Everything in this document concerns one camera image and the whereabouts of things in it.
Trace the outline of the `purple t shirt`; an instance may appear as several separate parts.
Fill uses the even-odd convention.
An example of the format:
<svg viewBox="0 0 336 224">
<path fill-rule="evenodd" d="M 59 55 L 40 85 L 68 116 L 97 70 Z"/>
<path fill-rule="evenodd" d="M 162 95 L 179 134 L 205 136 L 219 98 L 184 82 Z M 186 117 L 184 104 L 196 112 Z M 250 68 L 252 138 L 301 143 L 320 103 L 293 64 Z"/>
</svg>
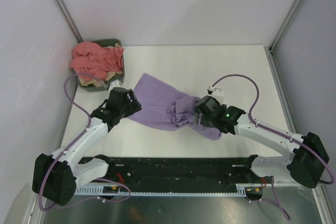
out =
<svg viewBox="0 0 336 224">
<path fill-rule="evenodd" d="M 218 129 L 194 123 L 195 105 L 199 97 L 183 93 L 147 73 L 141 76 L 133 92 L 142 109 L 128 119 L 167 132 L 188 126 L 210 140 L 222 137 Z"/>
</svg>

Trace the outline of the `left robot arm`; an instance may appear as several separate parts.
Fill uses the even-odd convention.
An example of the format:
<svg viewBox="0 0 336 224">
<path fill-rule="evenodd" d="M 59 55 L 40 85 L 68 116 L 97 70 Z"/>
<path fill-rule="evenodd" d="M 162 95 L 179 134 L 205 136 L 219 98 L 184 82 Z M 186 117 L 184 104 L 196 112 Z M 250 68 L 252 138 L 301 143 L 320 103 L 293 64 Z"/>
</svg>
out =
<svg viewBox="0 0 336 224">
<path fill-rule="evenodd" d="M 114 87 L 109 97 L 88 114 L 87 124 L 68 145 L 63 145 L 50 155 L 40 154 L 35 160 L 32 190 L 38 195 L 42 211 L 42 199 L 64 206 L 76 190 L 93 180 L 110 182 L 116 169 L 109 165 L 108 157 L 100 155 L 91 161 L 80 163 L 84 154 L 106 136 L 119 122 L 141 110 L 133 90 Z"/>
</svg>

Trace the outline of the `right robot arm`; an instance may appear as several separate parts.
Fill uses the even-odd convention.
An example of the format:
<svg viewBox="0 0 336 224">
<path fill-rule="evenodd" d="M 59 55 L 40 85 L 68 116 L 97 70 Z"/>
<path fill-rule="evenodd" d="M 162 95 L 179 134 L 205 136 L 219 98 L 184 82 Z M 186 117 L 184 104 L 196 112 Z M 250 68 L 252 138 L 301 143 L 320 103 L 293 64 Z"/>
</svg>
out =
<svg viewBox="0 0 336 224">
<path fill-rule="evenodd" d="M 329 162 L 320 138 L 282 131 L 258 122 L 244 110 L 220 104 L 214 97 L 205 96 L 195 106 L 196 122 L 218 129 L 224 134 L 254 140 L 280 154 L 279 157 L 256 157 L 242 169 L 243 179 L 254 183 L 260 177 L 291 177 L 307 188 L 316 188 Z"/>
</svg>

